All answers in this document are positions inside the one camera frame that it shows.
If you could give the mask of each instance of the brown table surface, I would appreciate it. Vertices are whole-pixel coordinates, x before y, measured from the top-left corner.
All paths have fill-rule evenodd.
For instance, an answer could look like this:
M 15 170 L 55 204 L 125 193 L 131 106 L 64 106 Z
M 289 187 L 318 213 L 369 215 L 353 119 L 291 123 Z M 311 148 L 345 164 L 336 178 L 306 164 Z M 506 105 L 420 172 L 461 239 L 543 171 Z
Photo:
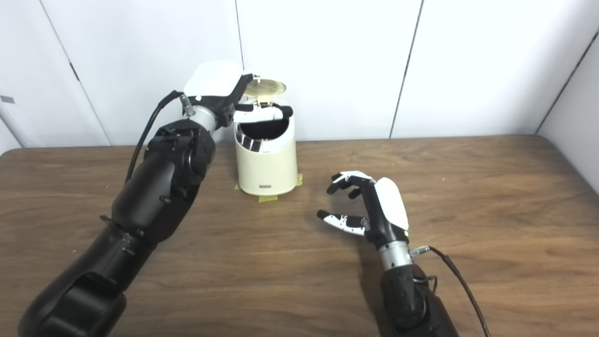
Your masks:
M 111 336 L 388 336 L 379 255 L 316 218 L 365 215 L 328 196 L 361 170 L 400 188 L 411 246 L 452 256 L 491 333 L 597 336 L 599 198 L 545 139 L 504 136 L 298 143 L 304 185 L 258 203 L 235 190 L 232 145 L 175 234 L 126 292 Z M 0 335 L 94 240 L 131 147 L 19 149 L 0 160 Z M 436 256 L 438 294 L 462 337 L 482 336 L 463 289 Z

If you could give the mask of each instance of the robotic hand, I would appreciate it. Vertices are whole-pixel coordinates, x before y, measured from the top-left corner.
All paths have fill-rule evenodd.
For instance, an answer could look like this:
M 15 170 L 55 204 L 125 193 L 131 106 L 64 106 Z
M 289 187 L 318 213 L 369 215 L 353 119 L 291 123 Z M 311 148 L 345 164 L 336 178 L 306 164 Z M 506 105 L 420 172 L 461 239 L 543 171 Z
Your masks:
M 325 210 L 319 210 L 317 216 L 345 232 L 365 236 L 379 251 L 385 270 L 380 286 L 395 336 L 458 337 L 443 303 L 429 288 L 433 276 L 427 277 L 412 262 L 412 257 L 433 248 L 409 250 L 406 209 L 396 184 L 385 177 L 375 181 L 360 171 L 341 172 L 331 179 L 328 194 L 356 187 L 349 197 L 362 194 L 368 219 Z
M 89 249 L 29 305 L 19 323 L 19 336 L 110 333 L 125 310 L 123 292 L 195 201 L 216 150 L 211 135 L 232 123 L 235 106 L 253 78 L 235 63 L 210 62 L 198 68 L 184 92 L 173 91 L 158 104 L 136 148 L 125 186 L 112 205 L 112 219 L 101 216 L 106 227 Z M 186 118 L 158 129 L 133 174 L 153 119 L 177 98 Z

